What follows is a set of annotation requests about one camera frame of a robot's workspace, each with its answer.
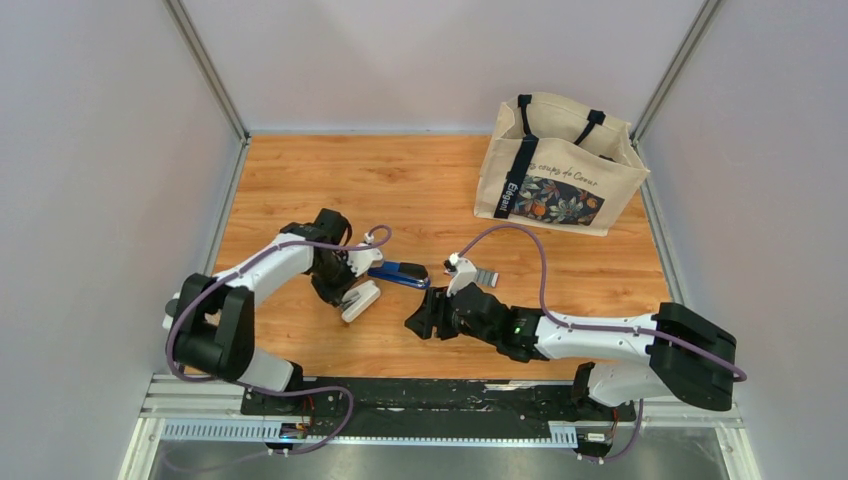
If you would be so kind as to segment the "white stapler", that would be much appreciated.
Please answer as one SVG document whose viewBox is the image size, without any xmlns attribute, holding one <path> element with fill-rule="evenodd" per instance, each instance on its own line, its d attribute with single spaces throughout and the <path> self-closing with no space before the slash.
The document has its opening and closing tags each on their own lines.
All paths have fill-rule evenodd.
<svg viewBox="0 0 848 480">
<path fill-rule="evenodd" d="M 381 295 L 381 290 L 373 280 L 363 282 L 361 287 L 362 297 L 351 308 L 340 308 L 341 318 L 346 323 L 353 322 L 371 305 L 373 305 Z"/>
</svg>

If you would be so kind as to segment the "blue stapler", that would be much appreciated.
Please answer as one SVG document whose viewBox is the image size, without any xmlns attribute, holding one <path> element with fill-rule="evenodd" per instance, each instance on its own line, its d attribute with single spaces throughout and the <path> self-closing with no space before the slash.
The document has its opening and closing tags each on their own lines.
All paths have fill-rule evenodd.
<svg viewBox="0 0 848 480">
<path fill-rule="evenodd" d="M 428 270 L 425 266 L 415 263 L 384 261 L 381 265 L 370 268 L 368 275 L 419 290 L 425 290 L 430 286 Z"/>
</svg>

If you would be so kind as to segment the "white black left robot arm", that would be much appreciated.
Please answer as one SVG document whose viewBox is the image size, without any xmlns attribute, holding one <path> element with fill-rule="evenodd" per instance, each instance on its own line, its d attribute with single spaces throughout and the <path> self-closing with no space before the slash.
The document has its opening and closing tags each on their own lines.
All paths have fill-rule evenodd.
<svg viewBox="0 0 848 480">
<path fill-rule="evenodd" d="M 382 259 L 375 235 L 351 244 L 352 227 L 339 212 L 323 209 L 306 223 L 284 226 L 269 245 L 238 265 L 214 275 L 193 274 L 170 300 L 164 326 L 170 369 L 201 372 L 267 394 L 279 413 L 294 414 L 306 389 L 302 370 L 256 344 L 256 309 L 299 275 L 309 276 L 318 296 L 339 307 L 350 321 L 373 300 L 355 284 Z"/>
</svg>

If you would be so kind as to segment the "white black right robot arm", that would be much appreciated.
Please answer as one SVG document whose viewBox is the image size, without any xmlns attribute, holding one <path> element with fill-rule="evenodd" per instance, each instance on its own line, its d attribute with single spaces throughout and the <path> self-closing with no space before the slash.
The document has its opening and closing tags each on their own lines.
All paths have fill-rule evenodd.
<svg viewBox="0 0 848 480">
<path fill-rule="evenodd" d="M 472 337 L 522 363 L 581 359 L 570 403 L 586 419 L 665 396 L 724 412 L 745 379 L 735 364 L 736 338 L 675 302 L 636 316 L 579 317 L 508 306 L 476 284 L 457 292 L 432 287 L 404 325 L 422 340 Z"/>
</svg>

